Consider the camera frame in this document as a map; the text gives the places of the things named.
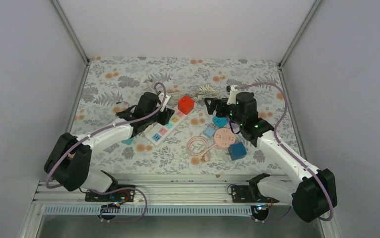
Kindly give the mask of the white multicolour power strip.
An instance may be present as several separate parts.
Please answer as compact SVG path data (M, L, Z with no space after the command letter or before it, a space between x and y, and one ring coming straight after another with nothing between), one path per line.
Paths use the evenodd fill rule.
M171 133L188 117L178 109L178 105L174 108L175 113L165 125L154 123L145 132L144 136L154 146L161 144Z

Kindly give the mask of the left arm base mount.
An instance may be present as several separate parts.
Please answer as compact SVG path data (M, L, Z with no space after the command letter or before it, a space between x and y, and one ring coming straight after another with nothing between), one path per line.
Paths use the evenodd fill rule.
M131 203L134 201L135 195L139 193L143 197L144 208L141 214L134 220L127 221L117 221L114 220L116 215L113 213L109 213L109 215L104 215L107 211L111 210L120 210L124 204ZM106 223L133 223L141 220L148 211L148 200L146 195L134 185L126 186L126 185L114 185L112 188L109 188L106 192L97 192L95 190L88 189L85 193L85 202L108 202L108 205L103 205L97 217L101 222Z

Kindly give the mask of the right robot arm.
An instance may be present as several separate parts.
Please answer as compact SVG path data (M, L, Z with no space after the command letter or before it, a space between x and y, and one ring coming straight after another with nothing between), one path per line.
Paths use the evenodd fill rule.
M231 93L228 99L206 98L207 112L219 118L227 118L239 125L241 136L280 166L290 182L284 182L267 174L251 179L249 197L255 202L265 197L290 205L298 217L311 222L329 213L333 217L337 206L335 176L329 169L321 170L301 158L280 139L277 130L258 117L254 94Z

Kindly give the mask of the light blue cube plug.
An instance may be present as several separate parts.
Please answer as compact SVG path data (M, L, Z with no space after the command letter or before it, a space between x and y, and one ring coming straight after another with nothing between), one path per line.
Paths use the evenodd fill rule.
M206 136L207 138L212 138L215 134L216 130L210 126L208 126L204 131L203 135Z

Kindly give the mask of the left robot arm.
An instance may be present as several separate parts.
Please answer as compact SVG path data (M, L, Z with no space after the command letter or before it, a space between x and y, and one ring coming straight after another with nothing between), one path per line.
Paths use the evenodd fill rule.
M96 191L106 201L113 200L118 194L116 180L105 171L91 170L91 157L137 136L154 123L167 124L175 112L167 107L170 97L145 92L137 105L116 113L111 124L89 134L62 134L44 165L47 179L56 180L68 191L84 188Z

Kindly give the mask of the cyan cube socket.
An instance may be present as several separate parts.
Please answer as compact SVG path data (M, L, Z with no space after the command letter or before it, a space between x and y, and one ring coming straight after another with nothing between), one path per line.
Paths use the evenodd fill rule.
M214 116L212 118L212 122L218 127L218 128L223 128L228 124L228 119L227 118L220 118L217 116Z

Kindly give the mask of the red cube socket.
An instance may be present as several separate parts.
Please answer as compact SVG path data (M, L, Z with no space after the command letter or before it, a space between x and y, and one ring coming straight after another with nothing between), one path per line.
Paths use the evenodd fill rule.
M178 110L183 114L188 115L194 109L194 105L194 100L191 97L184 95L178 101Z

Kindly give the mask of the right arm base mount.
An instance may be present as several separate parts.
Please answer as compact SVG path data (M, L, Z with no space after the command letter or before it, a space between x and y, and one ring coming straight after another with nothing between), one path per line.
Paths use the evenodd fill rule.
M254 189L254 185L236 185L232 183L226 187L226 192L228 193L229 196L232 197L233 203L255 203L255 202L260 203L260 204L263 203L263 205L251 206L250 218L255 223L261 223L261 224L278 223L285 220L293 212L292 207L289 207L286 214L283 215L282 217L275 220L269 220L268 216L269 216L269 212L271 208L274 206L275 203L279 203L280 201L272 197L261 195L258 190Z

